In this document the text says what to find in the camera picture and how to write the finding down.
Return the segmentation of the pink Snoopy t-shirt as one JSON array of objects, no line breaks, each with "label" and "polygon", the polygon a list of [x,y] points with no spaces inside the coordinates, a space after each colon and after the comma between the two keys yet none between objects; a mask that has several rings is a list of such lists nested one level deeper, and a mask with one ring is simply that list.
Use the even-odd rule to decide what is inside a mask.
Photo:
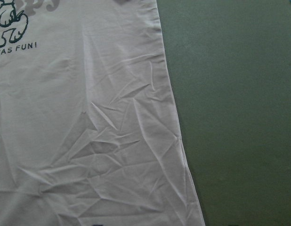
[{"label": "pink Snoopy t-shirt", "polygon": [[154,0],[0,0],[0,226],[203,226]]}]

